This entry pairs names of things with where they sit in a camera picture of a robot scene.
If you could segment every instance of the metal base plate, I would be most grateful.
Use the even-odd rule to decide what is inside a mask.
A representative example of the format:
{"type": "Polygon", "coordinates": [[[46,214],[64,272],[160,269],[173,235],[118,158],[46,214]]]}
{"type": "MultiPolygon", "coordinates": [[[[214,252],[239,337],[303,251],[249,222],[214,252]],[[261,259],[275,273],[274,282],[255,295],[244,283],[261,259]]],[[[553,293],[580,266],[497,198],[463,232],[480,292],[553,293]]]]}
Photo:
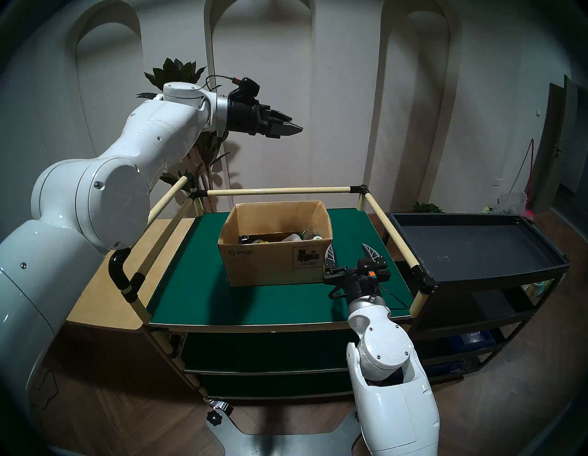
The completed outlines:
{"type": "Polygon", "coordinates": [[[332,432],[326,434],[252,435],[243,434],[222,410],[213,425],[206,425],[225,449],[225,455],[251,456],[351,456],[353,444],[361,433],[353,408],[332,432]]]}

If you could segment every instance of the white wall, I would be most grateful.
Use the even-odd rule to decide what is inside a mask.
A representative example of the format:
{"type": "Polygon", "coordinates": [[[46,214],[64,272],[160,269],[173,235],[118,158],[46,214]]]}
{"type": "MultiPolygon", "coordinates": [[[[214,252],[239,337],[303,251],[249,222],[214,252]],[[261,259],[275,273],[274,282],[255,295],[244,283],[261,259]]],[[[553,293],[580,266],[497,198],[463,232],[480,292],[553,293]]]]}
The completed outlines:
{"type": "Polygon", "coordinates": [[[364,177],[384,210],[410,211],[419,197],[443,98],[449,35],[433,2],[385,3],[364,177]]]}
{"type": "MultiPolygon", "coordinates": [[[[462,35],[459,82],[429,200],[450,212],[480,212],[510,190],[530,139],[539,146],[549,83],[561,85],[570,62],[525,3],[450,0],[450,6],[462,35]],[[492,187],[496,179],[500,187],[492,187]]],[[[528,176],[528,163],[523,169],[528,176]]]]}
{"type": "MultiPolygon", "coordinates": [[[[422,179],[420,201],[479,212],[496,193],[509,190],[531,137],[538,146],[549,82],[562,84],[564,74],[580,84],[587,79],[582,62],[570,62],[524,2],[393,2],[406,5],[409,16],[385,35],[383,66],[383,0],[125,3],[138,28],[116,18],[98,24],[101,9],[122,2],[72,2],[4,69],[0,101],[9,115],[0,123],[0,189],[11,197],[5,198],[0,237],[29,218],[30,191],[44,168],[66,158],[94,157],[116,137],[118,117],[136,103],[126,92],[150,90],[148,84],[138,87],[146,84],[139,73],[161,66],[167,56],[208,65],[205,75],[216,64],[218,73],[253,77],[262,85],[262,102],[305,128],[281,140],[232,134],[242,150],[230,169],[218,170],[217,187],[228,185],[229,172],[235,186],[244,187],[354,185],[365,177],[385,208],[401,209],[422,179]],[[84,36],[89,21],[95,26],[84,36]],[[115,34],[126,40],[120,50],[108,52],[102,45],[103,54],[93,60],[92,43],[115,34]],[[382,109],[374,122],[379,64],[382,109]],[[428,65],[430,72],[423,72],[428,65]],[[104,73],[112,75],[115,89],[102,98],[96,94],[109,85],[101,79],[104,73]],[[493,187],[496,179],[502,179],[501,187],[493,187]]],[[[519,179],[514,189],[523,186],[519,179]]],[[[153,197],[167,187],[158,184],[153,197]]],[[[356,202],[355,195],[321,198],[330,207],[356,202]]],[[[219,201],[220,210],[229,208],[228,199],[219,201]]]]}
{"type": "MultiPolygon", "coordinates": [[[[211,10],[215,72],[249,77],[258,100],[293,118],[304,130],[280,139],[230,133],[225,142],[231,188],[301,187],[310,184],[310,8],[299,0],[217,1],[211,10]]],[[[218,93],[236,88],[227,79],[218,93]]],[[[233,197],[235,203],[306,196],[233,197]]]]}
{"type": "Polygon", "coordinates": [[[75,53],[83,114],[96,156],[121,135],[137,93],[156,91],[143,74],[139,21],[126,4],[107,6],[82,31],[75,53]]]}

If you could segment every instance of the black knob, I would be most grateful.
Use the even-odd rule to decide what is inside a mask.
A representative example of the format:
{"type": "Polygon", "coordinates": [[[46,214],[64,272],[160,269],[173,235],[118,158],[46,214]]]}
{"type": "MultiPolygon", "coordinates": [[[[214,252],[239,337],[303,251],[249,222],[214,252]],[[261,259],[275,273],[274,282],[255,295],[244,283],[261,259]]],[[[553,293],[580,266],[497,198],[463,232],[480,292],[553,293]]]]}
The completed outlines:
{"type": "Polygon", "coordinates": [[[211,410],[206,414],[206,420],[213,426],[216,426],[221,423],[222,416],[216,410],[211,410]]]}

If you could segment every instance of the blue container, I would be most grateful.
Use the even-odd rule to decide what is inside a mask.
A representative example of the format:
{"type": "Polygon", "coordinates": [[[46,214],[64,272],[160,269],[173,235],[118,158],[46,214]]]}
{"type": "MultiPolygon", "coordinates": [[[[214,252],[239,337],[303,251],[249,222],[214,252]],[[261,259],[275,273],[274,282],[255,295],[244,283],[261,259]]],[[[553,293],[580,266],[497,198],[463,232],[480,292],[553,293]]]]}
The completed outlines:
{"type": "Polygon", "coordinates": [[[490,331],[484,329],[483,331],[470,332],[468,334],[460,334],[448,337],[454,353],[463,353],[466,351],[479,350],[481,348],[495,345],[496,341],[490,334],[490,331]]]}
{"type": "Polygon", "coordinates": [[[427,377],[437,377],[439,375],[454,374],[457,372],[461,372],[463,370],[463,363],[460,361],[425,366],[425,374],[427,374],[427,377]]]}

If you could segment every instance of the green shelf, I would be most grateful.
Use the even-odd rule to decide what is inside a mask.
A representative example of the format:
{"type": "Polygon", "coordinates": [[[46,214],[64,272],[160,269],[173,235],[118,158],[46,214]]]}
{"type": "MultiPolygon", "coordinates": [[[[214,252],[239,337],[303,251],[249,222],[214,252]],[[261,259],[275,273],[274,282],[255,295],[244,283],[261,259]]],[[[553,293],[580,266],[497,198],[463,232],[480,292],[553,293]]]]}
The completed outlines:
{"type": "Polygon", "coordinates": [[[348,372],[291,375],[204,375],[214,399],[278,399],[351,394],[348,372]]]}
{"type": "MultiPolygon", "coordinates": [[[[368,216],[356,209],[328,210],[333,247],[340,266],[355,267],[364,257],[364,242],[380,254],[392,276],[385,288],[407,306],[412,295],[382,244],[368,216]]],[[[217,247],[227,213],[205,214],[194,220],[147,307],[153,326],[187,332],[270,332],[343,329],[344,299],[331,301],[324,284],[230,287],[217,247]]],[[[408,317],[394,298],[384,293],[392,318],[408,317]]]]}
{"type": "Polygon", "coordinates": [[[194,332],[186,336],[181,359],[186,372],[204,374],[346,371],[347,344],[358,340],[351,329],[245,334],[194,332]]]}

